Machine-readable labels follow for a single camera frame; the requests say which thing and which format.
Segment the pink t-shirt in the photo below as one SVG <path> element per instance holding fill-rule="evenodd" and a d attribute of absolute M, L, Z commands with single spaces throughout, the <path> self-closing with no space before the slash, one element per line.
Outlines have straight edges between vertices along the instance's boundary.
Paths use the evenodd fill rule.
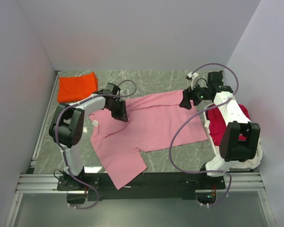
<path fill-rule="evenodd" d="M 171 142 L 180 126 L 197 113 L 195 107 L 190 110 L 179 107 L 182 97 L 182 91 L 178 90 L 128 99 L 128 122 L 113 119 L 107 109 L 89 116 L 94 124 L 91 144 L 118 190 L 147 168 L 141 151 L 207 140 L 197 116 Z"/>

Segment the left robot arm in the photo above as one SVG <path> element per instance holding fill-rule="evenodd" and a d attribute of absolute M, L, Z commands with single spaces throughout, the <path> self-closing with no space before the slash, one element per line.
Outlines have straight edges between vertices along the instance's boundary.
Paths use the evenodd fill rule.
<path fill-rule="evenodd" d="M 84 186 L 84 166 L 79 156 L 78 143 L 83 135 L 84 120 L 92 113 L 107 109 L 111 117 L 128 122 L 125 101 L 120 87 L 108 83 L 105 89 L 72 104 L 61 103 L 56 107 L 50 124 L 49 135 L 59 147 L 64 168 L 60 182 L 73 190 Z"/>

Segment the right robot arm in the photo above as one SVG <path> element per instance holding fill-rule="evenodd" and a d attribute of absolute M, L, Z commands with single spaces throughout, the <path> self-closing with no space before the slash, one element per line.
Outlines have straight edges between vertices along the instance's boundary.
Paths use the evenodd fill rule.
<path fill-rule="evenodd" d="M 180 107 L 190 110 L 202 101 L 212 101 L 204 110 L 205 127 L 215 152 L 214 158 L 202 170 L 208 177 L 221 177 L 234 169 L 254 169 L 263 157 L 260 126 L 253 123 L 234 97 L 233 90 L 223 82 L 222 71 L 209 72 L 205 86 L 201 77 L 190 72 L 186 78 L 191 85 L 183 90 Z"/>

